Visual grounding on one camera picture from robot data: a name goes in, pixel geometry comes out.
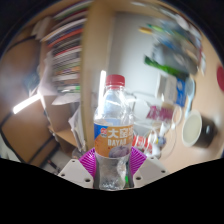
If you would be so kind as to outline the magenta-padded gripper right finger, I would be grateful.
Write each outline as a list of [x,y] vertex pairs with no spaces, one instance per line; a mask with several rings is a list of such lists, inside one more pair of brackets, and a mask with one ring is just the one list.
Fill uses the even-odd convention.
[[132,148],[128,168],[128,182],[131,188],[143,187],[168,174],[168,170],[156,157],[147,157],[140,150]]

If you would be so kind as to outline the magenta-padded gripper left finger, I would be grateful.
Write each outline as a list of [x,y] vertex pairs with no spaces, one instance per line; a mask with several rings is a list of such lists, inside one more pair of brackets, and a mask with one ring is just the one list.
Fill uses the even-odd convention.
[[71,159],[58,176],[78,186],[92,189],[96,170],[95,149],[92,148],[80,159]]

